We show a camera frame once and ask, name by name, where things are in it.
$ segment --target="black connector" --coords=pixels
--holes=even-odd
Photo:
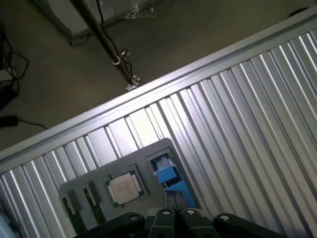
[[[18,96],[18,93],[12,88],[11,85],[6,85],[0,89],[0,110],[5,108],[14,98]]]
[[[16,126],[18,125],[18,123],[19,123],[19,118],[16,116],[0,117],[0,128]]]

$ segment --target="metal pole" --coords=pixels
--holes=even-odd
[[[108,44],[107,37],[105,36],[101,25],[96,21],[94,15],[90,11],[89,7],[87,6],[85,0],[69,0],[74,8],[78,11],[80,16],[83,18],[83,20],[86,22],[88,27],[93,31],[99,42],[102,44],[104,47],[105,51],[108,53],[110,56],[112,62],[118,62],[120,59],[116,55],[116,53],[113,52],[111,47]],[[126,68],[123,66],[122,61],[118,64],[115,65],[116,68],[121,72],[123,77],[130,82],[130,76],[129,72],[127,72]]]

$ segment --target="blue plastic part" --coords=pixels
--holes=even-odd
[[[161,168],[159,168],[156,172],[156,176],[158,177],[158,180],[161,184],[164,184],[165,191],[181,191],[183,195],[186,198],[186,203],[188,207],[195,207],[194,199],[188,189],[187,184],[182,178],[182,175],[179,173],[178,169],[175,167],[175,165],[168,164]],[[179,182],[170,185],[169,187],[166,187],[167,182],[171,181],[172,179],[175,179],[179,177]]]
[[[172,164],[172,161],[168,154],[164,154],[156,159],[151,160],[151,163],[154,169],[157,171],[169,164]]]
[[[174,168],[165,166],[157,171],[157,177],[160,183],[165,183],[177,177]]]
[[[195,202],[194,199],[192,197],[192,195],[190,194],[190,191],[185,183],[185,181],[180,181],[174,185],[172,185],[171,187],[167,187],[165,189],[165,191],[182,191],[183,195],[186,198],[186,203],[188,207],[195,207]]]

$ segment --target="power cable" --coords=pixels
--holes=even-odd
[[[16,55],[23,59],[26,64],[23,72],[20,76],[16,76],[12,68],[12,58]],[[12,45],[6,37],[6,31],[2,24],[0,24],[0,58],[2,64],[0,65],[2,70],[6,70],[8,74],[12,77],[9,80],[0,81],[0,110],[3,109],[8,103],[10,103],[14,98],[16,98],[20,93],[20,83],[19,80],[25,76],[27,69],[29,68],[30,62],[23,55],[13,51]],[[18,122],[24,122],[30,125],[40,126],[47,129],[46,126],[29,122],[23,119],[19,119],[17,116],[0,117],[0,127],[16,126]]]

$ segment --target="gray floor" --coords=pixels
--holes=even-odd
[[[155,18],[107,29],[131,51],[133,70],[148,83],[285,19],[313,0],[169,0]],[[125,92],[126,82],[95,37],[74,48],[26,0],[2,0],[0,21],[15,51],[30,60],[21,93],[0,112],[57,125]],[[20,123],[0,129],[0,150],[42,129]]]

